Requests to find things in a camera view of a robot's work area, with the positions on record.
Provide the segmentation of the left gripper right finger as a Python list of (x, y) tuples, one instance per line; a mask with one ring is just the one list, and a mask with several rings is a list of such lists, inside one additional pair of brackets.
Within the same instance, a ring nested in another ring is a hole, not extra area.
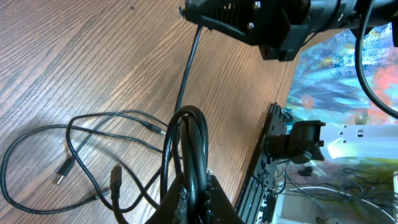
[(205, 192), (206, 224), (243, 224), (214, 175), (208, 176)]

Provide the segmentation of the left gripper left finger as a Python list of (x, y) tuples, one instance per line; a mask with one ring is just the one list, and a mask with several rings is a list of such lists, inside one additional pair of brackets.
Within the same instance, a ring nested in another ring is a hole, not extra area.
[(183, 224), (188, 223), (188, 192), (184, 186), (184, 176), (174, 179), (159, 208), (146, 221), (146, 224)]

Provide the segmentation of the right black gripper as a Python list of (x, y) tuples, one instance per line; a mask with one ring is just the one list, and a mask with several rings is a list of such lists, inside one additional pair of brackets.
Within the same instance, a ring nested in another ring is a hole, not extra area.
[(182, 16), (249, 45), (264, 60), (292, 61), (309, 35), (310, 0), (186, 0)]

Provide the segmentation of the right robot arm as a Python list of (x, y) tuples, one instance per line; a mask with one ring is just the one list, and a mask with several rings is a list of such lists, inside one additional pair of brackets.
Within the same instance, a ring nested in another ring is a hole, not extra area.
[[(397, 24), (397, 1), (379, 0), (186, 0), (180, 14), (199, 26), (259, 47), (265, 60), (291, 61), (310, 34), (349, 29), (356, 37), (354, 64), (366, 96), (392, 117), (397, 112), (371, 90), (364, 75), (364, 36), (383, 24)], [(296, 164), (342, 157), (397, 157), (397, 128), (298, 121), (288, 134), (269, 134), (265, 154)]]

